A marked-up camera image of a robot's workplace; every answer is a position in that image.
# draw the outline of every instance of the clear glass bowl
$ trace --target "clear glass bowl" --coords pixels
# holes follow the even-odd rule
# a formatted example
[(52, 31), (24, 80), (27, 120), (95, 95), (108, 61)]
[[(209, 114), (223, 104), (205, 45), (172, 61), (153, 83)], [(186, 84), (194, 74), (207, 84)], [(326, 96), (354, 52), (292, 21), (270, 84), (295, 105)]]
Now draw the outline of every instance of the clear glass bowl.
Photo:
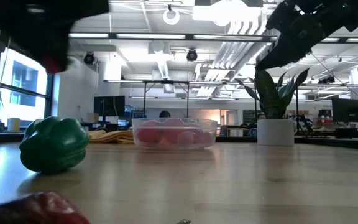
[(218, 122), (193, 118), (132, 119), (135, 144), (149, 149), (200, 149), (216, 140)]

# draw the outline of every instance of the white plant pot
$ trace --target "white plant pot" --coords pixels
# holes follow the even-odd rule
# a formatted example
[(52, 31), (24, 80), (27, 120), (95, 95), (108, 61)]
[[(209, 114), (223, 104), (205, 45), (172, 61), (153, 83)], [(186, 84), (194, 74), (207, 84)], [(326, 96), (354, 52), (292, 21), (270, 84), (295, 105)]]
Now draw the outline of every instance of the white plant pot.
[(261, 146), (293, 146), (293, 121), (288, 119), (258, 120), (258, 145)]

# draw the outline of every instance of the person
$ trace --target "person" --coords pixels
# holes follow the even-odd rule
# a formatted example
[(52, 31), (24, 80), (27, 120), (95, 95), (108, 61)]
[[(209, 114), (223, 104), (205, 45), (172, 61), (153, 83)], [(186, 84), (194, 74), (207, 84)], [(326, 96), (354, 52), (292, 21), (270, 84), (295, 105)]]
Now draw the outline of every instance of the person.
[[(264, 113), (259, 113), (257, 116), (258, 120), (266, 119), (266, 115)], [(248, 125), (248, 137), (257, 137), (257, 125), (255, 123)]]
[(161, 111), (160, 118), (170, 118), (171, 114), (168, 111)]
[(258, 120), (260, 119), (266, 119), (266, 115), (264, 113), (259, 113), (257, 116)]

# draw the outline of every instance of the potted plant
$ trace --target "potted plant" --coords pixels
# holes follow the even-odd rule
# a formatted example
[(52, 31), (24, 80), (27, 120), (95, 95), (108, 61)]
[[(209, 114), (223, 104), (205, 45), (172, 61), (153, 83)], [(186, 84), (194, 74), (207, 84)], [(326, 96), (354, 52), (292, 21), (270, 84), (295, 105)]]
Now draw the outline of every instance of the potted plant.
[(293, 121), (283, 119), (287, 106), (291, 103), (295, 90), (306, 80), (309, 69), (301, 72), (295, 80), (295, 76), (282, 87), (285, 73), (278, 80), (277, 86), (273, 78), (265, 70), (256, 71), (254, 83), (256, 92), (245, 86), (242, 81), (236, 81), (244, 86), (248, 94), (260, 102), (260, 109), (265, 113), (264, 120), (258, 120), (257, 135), (258, 144), (264, 146), (293, 146), (294, 128)]

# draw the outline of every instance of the window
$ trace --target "window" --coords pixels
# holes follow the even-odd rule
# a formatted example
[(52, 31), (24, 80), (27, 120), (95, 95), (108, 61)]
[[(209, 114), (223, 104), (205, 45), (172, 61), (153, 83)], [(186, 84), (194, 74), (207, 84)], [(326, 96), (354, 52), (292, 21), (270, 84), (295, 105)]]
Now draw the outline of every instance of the window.
[(34, 120), (44, 118), (44, 113), (45, 98), (5, 88), (0, 90), (0, 120), (5, 126), (8, 118), (19, 118), (21, 127), (25, 128)]
[[(2, 74), (5, 58), (5, 71)], [(38, 62), (11, 49), (1, 54), (0, 81), (1, 79), (3, 84), (34, 93), (45, 95), (47, 92), (48, 76), (45, 69)]]
[(0, 82), (8, 85), (0, 89), (0, 120), (5, 126), (9, 118), (19, 118), (22, 128), (44, 118), (48, 76), (39, 63), (6, 49), (1, 54)]
[(26, 128), (36, 119), (49, 116), (52, 77), (36, 61), (19, 52), (5, 49), (0, 55), (0, 122), (19, 118)]

